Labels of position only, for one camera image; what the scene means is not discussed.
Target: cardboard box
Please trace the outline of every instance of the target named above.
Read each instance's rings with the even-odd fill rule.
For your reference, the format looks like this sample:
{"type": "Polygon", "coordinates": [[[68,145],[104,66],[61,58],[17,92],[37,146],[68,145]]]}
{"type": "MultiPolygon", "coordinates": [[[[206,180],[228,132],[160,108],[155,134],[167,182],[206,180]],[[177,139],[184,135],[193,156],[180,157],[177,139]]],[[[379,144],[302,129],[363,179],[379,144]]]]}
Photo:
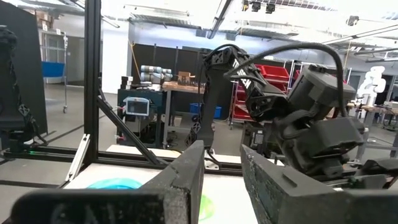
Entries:
{"type": "Polygon", "coordinates": [[[195,78],[190,72],[178,72],[178,80],[189,80],[190,78],[195,78]]]}

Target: table leg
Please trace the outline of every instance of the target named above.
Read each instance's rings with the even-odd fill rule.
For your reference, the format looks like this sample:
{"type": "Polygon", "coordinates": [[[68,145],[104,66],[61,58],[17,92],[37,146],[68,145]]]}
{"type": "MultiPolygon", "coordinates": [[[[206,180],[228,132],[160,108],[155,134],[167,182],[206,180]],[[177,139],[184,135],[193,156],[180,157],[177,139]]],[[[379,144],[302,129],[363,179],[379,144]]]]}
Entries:
{"type": "Polygon", "coordinates": [[[368,128],[368,131],[363,134],[363,145],[358,146],[358,151],[355,156],[356,162],[360,162],[363,154],[365,153],[366,145],[368,143],[369,133],[371,131],[371,127],[373,124],[373,119],[374,119],[374,112],[368,111],[364,120],[365,128],[368,128]]]}
{"type": "Polygon", "coordinates": [[[360,112],[360,110],[357,109],[357,108],[355,108],[355,118],[357,118],[357,119],[361,119],[361,118],[359,117],[359,112],[360,112]]]}
{"type": "Polygon", "coordinates": [[[169,121],[170,121],[170,105],[172,99],[172,92],[171,90],[167,90],[167,97],[166,97],[166,117],[164,119],[164,130],[163,130],[163,148],[167,149],[167,134],[169,129],[169,121]]]}
{"type": "MultiPolygon", "coordinates": [[[[398,147],[398,132],[396,134],[396,137],[394,138],[394,142],[392,143],[392,147],[398,147]]],[[[390,158],[397,159],[397,156],[398,156],[397,151],[391,151],[390,152],[390,158]]]]}

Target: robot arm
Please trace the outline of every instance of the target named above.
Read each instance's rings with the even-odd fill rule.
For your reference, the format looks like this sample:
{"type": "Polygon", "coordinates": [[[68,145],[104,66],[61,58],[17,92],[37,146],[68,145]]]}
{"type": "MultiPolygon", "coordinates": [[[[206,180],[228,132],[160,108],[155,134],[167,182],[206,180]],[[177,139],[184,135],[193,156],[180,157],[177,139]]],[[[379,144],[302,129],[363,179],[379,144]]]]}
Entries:
{"type": "Polygon", "coordinates": [[[366,73],[365,80],[358,88],[356,94],[357,101],[362,101],[366,97],[365,104],[373,106],[377,94],[382,93],[386,88],[386,80],[381,78],[384,71],[385,68],[383,66],[375,66],[366,73]]]}
{"type": "MultiPolygon", "coordinates": [[[[251,118],[257,122],[272,121],[272,134],[292,167],[310,176],[341,175],[344,155],[363,143],[358,132],[363,126],[351,118],[323,120],[332,108],[340,105],[336,77],[327,74],[325,67],[310,65],[303,69],[287,96],[265,81],[248,60],[245,51],[236,46],[216,49],[205,57],[207,82],[203,105],[186,144],[203,140],[205,149],[211,149],[217,99],[229,80],[238,80],[246,92],[246,108],[251,118]],[[336,135],[341,129],[345,134],[336,135]]],[[[354,96],[355,90],[343,84],[343,101],[354,96]]]]}

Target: white table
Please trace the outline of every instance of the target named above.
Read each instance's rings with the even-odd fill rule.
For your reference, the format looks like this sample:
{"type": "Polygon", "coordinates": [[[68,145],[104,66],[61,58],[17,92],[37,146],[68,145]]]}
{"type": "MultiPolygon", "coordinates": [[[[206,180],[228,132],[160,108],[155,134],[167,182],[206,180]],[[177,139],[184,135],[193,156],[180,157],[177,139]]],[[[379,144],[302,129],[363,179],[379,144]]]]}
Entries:
{"type": "MultiPolygon", "coordinates": [[[[177,158],[180,154],[163,149],[150,149],[156,156],[177,158]]],[[[141,154],[137,148],[112,145],[107,152],[141,154]]],[[[215,155],[220,162],[241,163],[238,156],[215,155]]],[[[142,184],[155,177],[160,170],[141,169],[123,166],[92,164],[71,181],[66,189],[84,189],[99,180],[112,178],[134,179],[142,184]]],[[[214,215],[200,223],[257,223],[249,195],[242,177],[205,174],[203,179],[203,195],[212,202],[214,215]]]]}

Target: blue bin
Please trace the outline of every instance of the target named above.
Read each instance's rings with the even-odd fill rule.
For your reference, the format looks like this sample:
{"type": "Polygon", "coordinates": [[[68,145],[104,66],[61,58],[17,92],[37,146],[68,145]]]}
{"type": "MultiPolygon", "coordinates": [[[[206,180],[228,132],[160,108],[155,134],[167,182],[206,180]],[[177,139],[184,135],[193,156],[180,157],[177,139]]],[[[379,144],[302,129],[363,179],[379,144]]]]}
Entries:
{"type": "Polygon", "coordinates": [[[63,77],[64,63],[42,62],[43,78],[59,78],[63,77]]]}
{"type": "MultiPolygon", "coordinates": [[[[190,103],[190,112],[193,114],[198,114],[198,103],[190,103]]],[[[217,106],[216,111],[214,113],[214,119],[221,117],[221,107],[217,106]]]]}

